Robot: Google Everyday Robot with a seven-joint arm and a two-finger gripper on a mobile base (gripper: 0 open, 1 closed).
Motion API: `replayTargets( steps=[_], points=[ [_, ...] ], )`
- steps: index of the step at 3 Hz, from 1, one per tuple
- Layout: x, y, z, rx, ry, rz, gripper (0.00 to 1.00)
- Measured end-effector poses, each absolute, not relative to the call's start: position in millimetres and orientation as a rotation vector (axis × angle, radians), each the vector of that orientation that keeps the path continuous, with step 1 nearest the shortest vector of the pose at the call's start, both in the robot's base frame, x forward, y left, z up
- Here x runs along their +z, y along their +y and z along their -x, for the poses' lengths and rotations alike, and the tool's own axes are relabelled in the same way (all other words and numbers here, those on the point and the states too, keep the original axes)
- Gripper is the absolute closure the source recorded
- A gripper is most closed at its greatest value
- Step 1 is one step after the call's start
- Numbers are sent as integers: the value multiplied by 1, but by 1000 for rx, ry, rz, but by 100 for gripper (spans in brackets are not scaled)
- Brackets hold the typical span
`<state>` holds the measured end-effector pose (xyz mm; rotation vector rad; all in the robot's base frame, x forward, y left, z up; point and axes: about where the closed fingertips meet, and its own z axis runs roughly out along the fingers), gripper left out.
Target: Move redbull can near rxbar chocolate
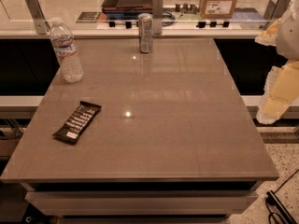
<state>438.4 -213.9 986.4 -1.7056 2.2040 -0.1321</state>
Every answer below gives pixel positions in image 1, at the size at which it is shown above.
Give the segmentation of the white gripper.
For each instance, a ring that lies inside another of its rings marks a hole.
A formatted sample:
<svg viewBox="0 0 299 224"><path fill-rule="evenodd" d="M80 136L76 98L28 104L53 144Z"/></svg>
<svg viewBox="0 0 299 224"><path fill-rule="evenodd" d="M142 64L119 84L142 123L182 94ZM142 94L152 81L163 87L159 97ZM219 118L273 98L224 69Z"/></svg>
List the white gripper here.
<svg viewBox="0 0 299 224"><path fill-rule="evenodd" d="M299 60L299 0L291 2L281 19L257 35L255 42L277 46L279 55L289 60ZM299 62L287 61L282 67L273 66L263 90L256 119L261 124L273 124L299 97Z"/></svg>

